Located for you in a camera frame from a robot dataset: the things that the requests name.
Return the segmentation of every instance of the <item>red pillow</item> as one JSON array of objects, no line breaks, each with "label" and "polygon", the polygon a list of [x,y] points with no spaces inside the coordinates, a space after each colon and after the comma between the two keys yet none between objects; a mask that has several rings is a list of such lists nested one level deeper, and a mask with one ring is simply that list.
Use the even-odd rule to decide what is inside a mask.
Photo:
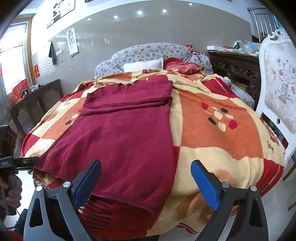
[{"label": "red pillow", "polygon": [[180,74],[201,74],[201,68],[196,63],[184,63],[178,58],[168,58],[163,62],[165,70],[178,69]]}]

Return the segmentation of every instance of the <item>wooden desk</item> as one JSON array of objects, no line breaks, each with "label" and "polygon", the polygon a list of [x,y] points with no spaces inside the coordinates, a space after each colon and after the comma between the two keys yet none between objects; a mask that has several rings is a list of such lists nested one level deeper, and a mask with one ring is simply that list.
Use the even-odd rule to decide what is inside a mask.
[{"label": "wooden desk", "polygon": [[255,110],[261,89],[261,72],[258,57],[218,51],[208,51],[208,53],[214,73],[223,77],[227,76],[231,81],[245,87],[246,92],[255,100]]},{"label": "wooden desk", "polygon": [[36,102],[37,102],[39,104],[42,115],[45,115],[47,110],[46,110],[46,107],[45,107],[42,97],[46,92],[48,92],[50,90],[58,92],[61,98],[64,97],[60,80],[55,80],[53,82],[50,82],[48,84],[40,86],[39,89],[28,94],[24,99],[22,99],[21,101],[16,103],[10,109],[12,119],[13,119],[17,129],[20,131],[20,133],[23,137],[26,136],[26,133],[17,118],[20,114],[20,110],[22,108],[26,108],[31,121],[33,122],[34,125],[37,125],[39,121],[37,121],[35,119],[32,108],[36,105]]}]

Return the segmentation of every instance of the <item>patterned blanket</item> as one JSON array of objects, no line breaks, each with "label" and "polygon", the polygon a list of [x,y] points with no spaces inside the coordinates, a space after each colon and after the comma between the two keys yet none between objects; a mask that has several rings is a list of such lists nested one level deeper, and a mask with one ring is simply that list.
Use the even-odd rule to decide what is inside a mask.
[{"label": "patterned blanket", "polygon": [[[52,107],[27,135],[21,155],[44,154],[79,116],[88,93],[107,85],[145,81],[156,75],[164,75],[173,82],[170,127],[177,160],[173,187],[161,209],[154,213],[91,196],[80,212],[97,237],[132,239],[162,234],[176,226],[192,234],[200,232],[213,209],[207,206],[190,174],[190,165],[195,159],[221,182],[238,188],[256,185],[261,196],[282,175],[284,155],[274,133],[227,89],[218,75],[182,75],[161,69],[83,81],[73,93]],[[34,171],[34,177],[48,188],[63,182],[50,173],[39,171]]]}]

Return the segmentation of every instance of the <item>silver bolt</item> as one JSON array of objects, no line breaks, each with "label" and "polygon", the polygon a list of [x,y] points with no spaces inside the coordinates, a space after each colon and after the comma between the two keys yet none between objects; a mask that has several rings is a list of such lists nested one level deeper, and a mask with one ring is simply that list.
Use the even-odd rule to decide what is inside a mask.
[{"label": "silver bolt", "polygon": [[227,183],[227,182],[222,182],[222,187],[229,188],[230,187],[230,184]]},{"label": "silver bolt", "polygon": [[36,187],[36,191],[37,192],[39,192],[39,191],[41,191],[42,190],[42,186],[38,186],[38,187]]},{"label": "silver bolt", "polygon": [[64,188],[67,188],[67,187],[69,187],[71,185],[71,182],[64,182],[63,183],[63,187]]},{"label": "silver bolt", "polygon": [[257,191],[257,187],[255,187],[255,186],[251,186],[251,190],[252,190],[253,192],[255,192],[255,191]]}]

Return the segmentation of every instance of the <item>gray wall panel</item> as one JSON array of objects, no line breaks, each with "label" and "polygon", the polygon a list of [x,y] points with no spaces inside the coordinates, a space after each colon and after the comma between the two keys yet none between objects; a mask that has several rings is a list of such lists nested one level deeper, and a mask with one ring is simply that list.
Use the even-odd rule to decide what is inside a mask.
[{"label": "gray wall panel", "polygon": [[[72,27],[75,27],[79,54],[70,58],[66,32]],[[81,81],[93,79],[97,64],[133,45],[192,43],[198,51],[206,52],[208,45],[230,46],[238,39],[251,40],[250,24],[228,12],[196,3],[189,7],[184,1],[144,1],[98,12],[57,34],[52,41],[55,50],[62,48],[63,53],[57,57],[55,66],[48,58],[49,43],[39,49],[32,60],[33,65],[39,65],[37,83],[60,79],[66,94]]]}]

